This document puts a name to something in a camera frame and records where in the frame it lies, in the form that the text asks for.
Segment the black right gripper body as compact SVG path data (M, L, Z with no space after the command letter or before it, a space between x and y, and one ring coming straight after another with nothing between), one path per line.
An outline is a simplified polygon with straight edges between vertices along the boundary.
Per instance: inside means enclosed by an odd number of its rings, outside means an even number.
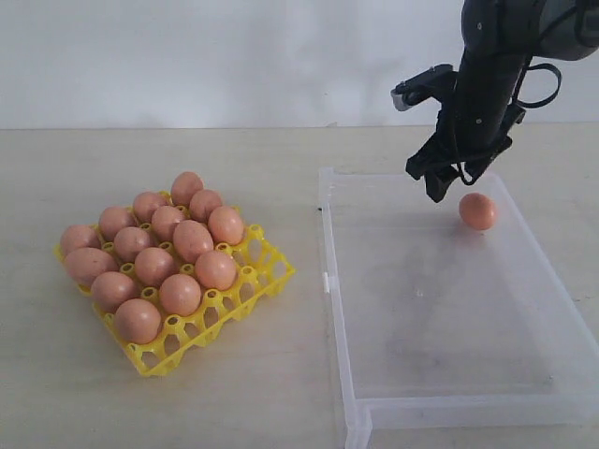
M415 180L419 180L428 168L452 165L460 173L460 165L464 162L490 158L493 162L500 154L508 150L513 139L508 135L515 124L524 119L524 108L508 107L497 135L490 145L482 148L469 147L459 143L456 133L455 119L447 107L442 107L437 115L437 124L433 134L406 162L406 172Z

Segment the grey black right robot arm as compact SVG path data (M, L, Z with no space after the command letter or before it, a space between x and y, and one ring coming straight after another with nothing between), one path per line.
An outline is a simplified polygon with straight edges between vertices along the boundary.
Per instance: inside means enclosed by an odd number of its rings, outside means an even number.
M595 1L467 1L461 12L464 51L459 68L437 65L398 84L391 92L396 110L430 98L441 108L434 133L407 160L405 170L424 180L427 196L444 199L450 184L474 184L507 150L512 126L527 110L546 106L519 100L526 74L555 76L552 60L577 61L598 48Z

